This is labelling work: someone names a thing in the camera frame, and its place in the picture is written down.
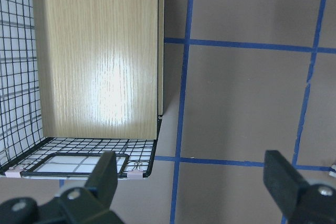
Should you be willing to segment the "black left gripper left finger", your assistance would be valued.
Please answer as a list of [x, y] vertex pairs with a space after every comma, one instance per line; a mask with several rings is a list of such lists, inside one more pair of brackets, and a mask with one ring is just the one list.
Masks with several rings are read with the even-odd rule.
[[85, 184], [38, 205], [31, 197], [1, 203], [1, 223], [124, 223], [110, 206], [118, 186], [115, 152], [103, 153]]

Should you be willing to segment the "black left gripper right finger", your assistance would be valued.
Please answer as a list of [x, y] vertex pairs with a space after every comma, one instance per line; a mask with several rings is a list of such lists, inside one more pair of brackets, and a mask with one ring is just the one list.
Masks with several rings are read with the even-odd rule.
[[265, 151], [264, 185], [287, 223], [335, 223], [335, 185], [305, 179], [277, 150]]

